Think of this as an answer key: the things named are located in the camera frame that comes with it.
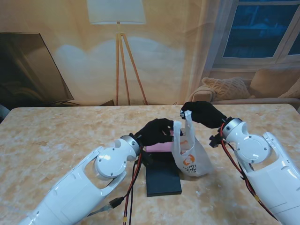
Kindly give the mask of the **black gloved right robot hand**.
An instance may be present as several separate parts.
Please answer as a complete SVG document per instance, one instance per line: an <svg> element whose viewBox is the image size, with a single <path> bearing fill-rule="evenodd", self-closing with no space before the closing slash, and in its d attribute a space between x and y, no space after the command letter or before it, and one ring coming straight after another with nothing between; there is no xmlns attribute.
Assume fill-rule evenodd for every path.
<svg viewBox="0 0 300 225"><path fill-rule="evenodd" d="M186 102L181 110L183 112L190 111L192 121L201 123L211 129L221 127L222 123L227 120L225 115L206 101Z"/></svg>

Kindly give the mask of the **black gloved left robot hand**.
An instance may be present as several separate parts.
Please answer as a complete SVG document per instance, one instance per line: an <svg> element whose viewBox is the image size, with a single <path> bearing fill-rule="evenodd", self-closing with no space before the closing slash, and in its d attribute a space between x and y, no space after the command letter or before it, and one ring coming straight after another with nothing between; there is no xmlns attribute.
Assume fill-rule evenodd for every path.
<svg viewBox="0 0 300 225"><path fill-rule="evenodd" d="M171 134L174 121L167 118L149 121L134 137L143 146L152 146L158 143L170 143L174 141Z"/></svg>

